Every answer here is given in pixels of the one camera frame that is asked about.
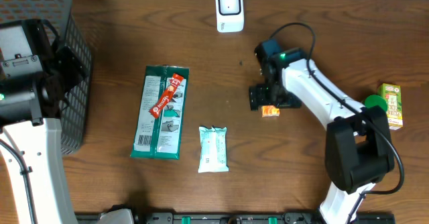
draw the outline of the plastic basket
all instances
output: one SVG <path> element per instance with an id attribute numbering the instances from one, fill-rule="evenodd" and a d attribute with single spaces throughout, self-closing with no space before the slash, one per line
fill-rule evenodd
<path id="1" fill-rule="evenodd" d="M 0 23 L 21 19 L 48 19 L 60 36 L 62 38 L 65 36 L 66 45 L 70 46 L 79 57 L 90 76 L 93 64 L 91 52 L 74 23 L 71 6 L 72 0 L 0 0 Z M 53 33 L 48 28 L 45 30 L 52 43 L 54 41 Z M 87 77 L 67 95 L 70 106 L 63 110 L 61 117 L 61 152 L 63 155 L 77 151 L 82 145 L 89 82 L 90 77 Z M 60 108 L 64 107 L 64 102 L 61 102 Z"/>

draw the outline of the juice box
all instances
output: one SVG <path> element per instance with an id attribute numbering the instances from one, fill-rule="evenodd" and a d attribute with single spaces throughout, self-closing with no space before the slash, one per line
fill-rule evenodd
<path id="1" fill-rule="evenodd" d="M 378 88 L 378 95 L 387 101 L 387 120 L 389 128 L 397 130 L 403 126 L 401 87 L 383 83 Z"/>

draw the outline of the snack package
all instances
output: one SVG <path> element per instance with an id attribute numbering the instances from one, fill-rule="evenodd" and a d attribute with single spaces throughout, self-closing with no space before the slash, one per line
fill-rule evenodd
<path id="1" fill-rule="evenodd" d="M 262 117 L 278 117 L 280 109 L 274 106 L 262 106 Z"/>
<path id="2" fill-rule="evenodd" d="M 173 77 L 170 79 L 170 85 L 166 88 L 164 93 L 162 93 L 160 99 L 158 102 L 153 106 L 149 112 L 152 114 L 156 119 L 160 117 L 160 113 L 162 109 L 167 105 L 167 103 L 170 102 L 170 100 L 173 98 L 174 93 L 176 92 L 176 89 L 180 86 L 180 83 L 183 81 L 183 76 L 179 76 L 178 74 L 174 73 Z"/>
<path id="3" fill-rule="evenodd" d="M 228 172 L 227 166 L 227 128 L 200 127 L 201 159 L 198 173 Z"/>
<path id="4" fill-rule="evenodd" d="M 132 158 L 179 159 L 188 77 L 187 68 L 146 66 Z"/>

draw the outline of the wood grain surface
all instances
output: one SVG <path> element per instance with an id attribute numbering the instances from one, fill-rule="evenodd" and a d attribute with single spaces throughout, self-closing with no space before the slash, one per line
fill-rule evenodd
<path id="1" fill-rule="evenodd" d="M 325 130 L 307 110 L 262 118 L 248 87 L 263 82 L 253 49 L 277 27 L 310 24 L 314 57 L 358 101 L 381 82 L 402 87 L 404 127 L 392 140 L 406 181 L 399 193 L 369 196 L 360 211 L 391 211 L 397 223 L 429 223 L 429 0 L 244 0 L 245 29 L 216 30 L 215 0 L 74 0 L 77 24 L 95 65 L 84 145 L 64 157 L 74 210 L 98 213 L 119 203 L 179 213 L 282 213 L 315 209 L 330 180 Z M 308 49 L 291 27 L 278 38 Z M 190 68 L 180 160 L 131 159 L 147 65 Z M 230 171 L 198 174 L 198 126 L 227 127 Z M 17 223 L 4 162 L 0 219 Z M 397 168 L 375 189 L 396 185 Z"/>

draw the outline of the wet wipes packet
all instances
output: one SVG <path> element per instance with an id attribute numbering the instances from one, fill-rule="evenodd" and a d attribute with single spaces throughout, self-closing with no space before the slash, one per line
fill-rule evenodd
<path id="1" fill-rule="evenodd" d="M 198 173 L 229 171 L 226 135 L 226 127 L 213 127 L 211 129 L 200 127 L 201 159 Z"/>

